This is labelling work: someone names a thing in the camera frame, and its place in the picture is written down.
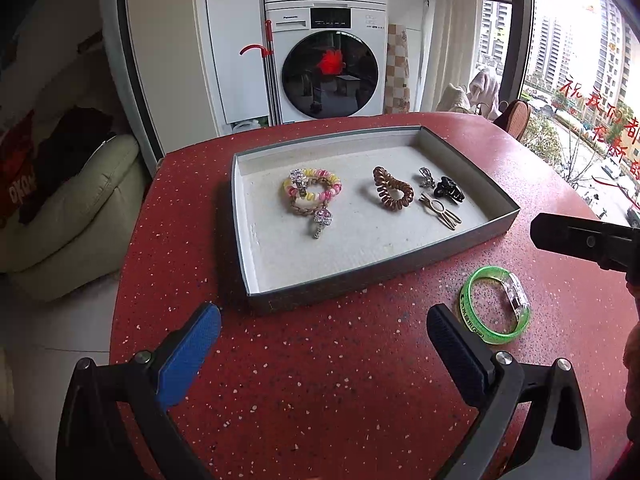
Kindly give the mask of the right human hand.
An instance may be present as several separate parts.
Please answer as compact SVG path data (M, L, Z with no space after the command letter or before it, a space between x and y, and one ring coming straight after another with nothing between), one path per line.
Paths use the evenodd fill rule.
M627 428L629 440L639 442L640 424L640 322L629 333L625 344L623 364L628 372L625 405L630 414Z

